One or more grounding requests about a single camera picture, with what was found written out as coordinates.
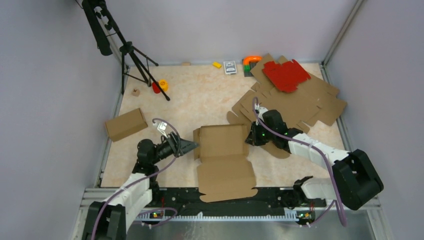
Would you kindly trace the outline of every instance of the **floor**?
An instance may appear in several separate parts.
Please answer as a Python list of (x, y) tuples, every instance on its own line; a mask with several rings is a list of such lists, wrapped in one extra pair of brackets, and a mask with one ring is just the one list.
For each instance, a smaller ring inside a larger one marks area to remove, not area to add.
[[(301, 64), (309, 73), (322, 79), (318, 63)], [(225, 75), (223, 69), (212, 65), (157, 66), (150, 67), (156, 80), (165, 79), (169, 89), (166, 92), (171, 101), (162, 94), (134, 78), (129, 77), (122, 99), (119, 115), (141, 108), (147, 119), (148, 128), (112, 142), (102, 187), (119, 187), (131, 174), (137, 160), (137, 144), (142, 139), (160, 142), (160, 133), (152, 126), (152, 118), (167, 120), (178, 130), (183, 139), (193, 140), (193, 130), (205, 125), (228, 124), (226, 114), (231, 107), (256, 82), (252, 77), (244, 77), (243, 66), (237, 66), (237, 74)], [(132, 67), (130, 74), (141, 78)], [(139, 96), (131, 95), (137, 88)], [(318, 121), (311, 127), (309, 136), (329, 146), (343, 149), (342, 138), (336, 123), (327, 126)], [(199, 159), (193, 159), (190, 152), (180, 158), (166, 171), (159, 174), (157, 181), (161, 187), (198, 187), (196, 168)], [(304, 176), (328, 177), (325, 169), (305, 158), (291, 155), (286, 159), (277, 159), (260, 147), (250, 146), (248, 159), (252, 162), (257, 187), (286, 187)], [(171, 157), (157, 164), (159, 169), (166, 166)]]

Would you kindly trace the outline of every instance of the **yellow connector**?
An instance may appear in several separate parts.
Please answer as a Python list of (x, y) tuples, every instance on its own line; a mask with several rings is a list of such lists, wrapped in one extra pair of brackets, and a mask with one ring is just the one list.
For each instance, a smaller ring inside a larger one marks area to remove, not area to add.
[(221, 64), (219, 64), (218, 62), (216, 62), (216, 61), (214, 61), (213, 63), (212, 63), (212, 65), (214, 65), (216, 68), (218, 68), (218, 69), (220, 69), (221, 67), (222, 67), (222, 65)]

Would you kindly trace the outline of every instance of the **wooden table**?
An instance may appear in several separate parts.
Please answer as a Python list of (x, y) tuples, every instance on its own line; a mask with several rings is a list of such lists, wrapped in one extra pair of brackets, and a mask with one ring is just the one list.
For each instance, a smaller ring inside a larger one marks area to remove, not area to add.
[[(318, 63), (301, 65), (322, 79)], [(162, 94), (155, 94), (145, 83), (128, 78), (119, 115), (141, 108), (149, 127), (112, 142), (102, 187), (119, 187), (127, 180), (137, 160), (139, 141), (148, 138), (154, 143), (160, 142), (161, 135), (152, 126), (152, 118), (167, 120), (183, 139), (193, 140), (193, 130), (200, 126), (228, 124), (227, 112), (256, 82), (252, 77), (244, 77), (242, 65), (237, 66), (238, 73), (235, 75), (225, 75), (222, 68), (212, 65), (157, 66), (151, 67), (150, 72), (156, 80), (165, 79), (168, 82), (169, 90), (166, 93), (171, 101), (166, 101)], [(141, 78), (135, 67), (131, 68), (130, 74)], [(131, 95), (134, 88), (141, 91), (137, 97)], [(327, 126), (318, 121), (308, 135), (329, 146), (344, 148), (336, 123)], [(161, 169), (171, 159), (164, 159), (157, 166)], [(291, 155), (286, 159), (277, 159), (260, 147), (250, 146), (248, 159), (252, 162), (258, 187), (292, 186), (294, 181), (309, 175), (328, 177), (326, 169), (305, 158)], [(194, 160), (190, 152), (159, 174), (157, 181), (161, 187), (198, 187), (198, 165), (200, 161)]]

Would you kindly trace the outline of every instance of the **white wall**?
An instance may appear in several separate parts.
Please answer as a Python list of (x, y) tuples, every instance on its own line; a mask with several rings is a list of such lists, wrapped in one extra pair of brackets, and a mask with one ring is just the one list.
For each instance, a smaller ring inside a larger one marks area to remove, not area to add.
[(0, 238), (65, 240), (120, 91), (73, 0), (0, 2)]
[(160, 64), (272, 53), (321, 61), (355, 0), (107, 0), (127, 41)]
[(424, 1), (367, 1), (328, 66), (346, 125), (383, 183), (399, 240), (423, 239)]

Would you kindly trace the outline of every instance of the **closed cardboard box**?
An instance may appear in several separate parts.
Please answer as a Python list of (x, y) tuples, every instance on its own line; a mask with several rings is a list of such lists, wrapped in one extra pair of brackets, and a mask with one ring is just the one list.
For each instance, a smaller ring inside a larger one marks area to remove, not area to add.
[(148, 127), (140, 108), (117, 116), (105, 123), (107, 135), (113, 141), (119, 141)]
[(197, 178), (203, 202), (253, 197), (258, 193), (252, 163), (247, 160), (245, 143), (248, 129), (244, 124), (202, 126), (193, 131), (200, 144), (194, 158), (200, 158)]

